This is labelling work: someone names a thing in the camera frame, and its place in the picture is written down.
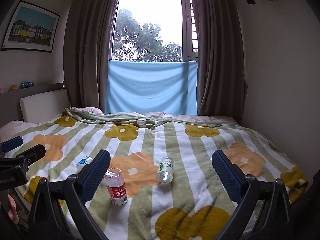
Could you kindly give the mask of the person's left hand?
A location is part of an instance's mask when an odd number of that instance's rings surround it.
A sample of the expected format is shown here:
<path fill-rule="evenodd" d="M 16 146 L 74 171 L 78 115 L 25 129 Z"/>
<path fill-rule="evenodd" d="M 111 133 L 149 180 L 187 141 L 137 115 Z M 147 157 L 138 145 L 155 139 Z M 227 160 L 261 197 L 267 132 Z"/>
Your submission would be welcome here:
<path fill-rule="evenodd" d="M 9 216 L 9 218 L 11 219 L 11 221 L 14 224 L 18 224 L 19 217 L 18 217 L 17 210 L 16 210 L 15 200 L 12 198 L 11 195 L 8 195 L 8 201 L 9 201 L 9 204 L 10 204 L 10 209 L 8 211 L 8 216 Z"/>

